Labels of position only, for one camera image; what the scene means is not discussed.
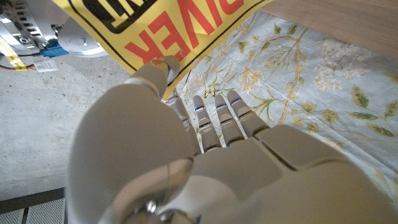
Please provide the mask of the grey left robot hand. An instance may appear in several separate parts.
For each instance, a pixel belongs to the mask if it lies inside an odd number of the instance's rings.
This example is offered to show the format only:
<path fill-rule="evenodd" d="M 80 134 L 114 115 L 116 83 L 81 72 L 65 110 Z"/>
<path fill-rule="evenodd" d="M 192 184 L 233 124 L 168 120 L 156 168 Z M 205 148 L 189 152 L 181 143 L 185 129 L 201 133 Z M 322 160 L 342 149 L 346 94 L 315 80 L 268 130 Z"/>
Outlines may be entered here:
<path fill-rule="evenodd" d="M 199 96 L 198 131 L 166 87 L 174 56 L 152 60 L 86 112 L 68 165 L 73 223 L 396 223 L 361 169 L 291 126 L 269 127 L 230 91 L 219 139 Z"/>

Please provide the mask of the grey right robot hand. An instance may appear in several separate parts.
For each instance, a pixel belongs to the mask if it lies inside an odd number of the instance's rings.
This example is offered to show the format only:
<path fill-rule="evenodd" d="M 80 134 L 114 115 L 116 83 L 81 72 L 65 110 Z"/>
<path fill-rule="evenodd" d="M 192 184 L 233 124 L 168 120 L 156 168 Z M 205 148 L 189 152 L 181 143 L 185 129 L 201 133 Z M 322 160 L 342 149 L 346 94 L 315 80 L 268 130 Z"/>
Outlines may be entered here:
<path fill-rule="evenodd" d="M 18 54 L 39 52 L 68 18 L 51 0 L 1 0 L 1 41 Z"/>

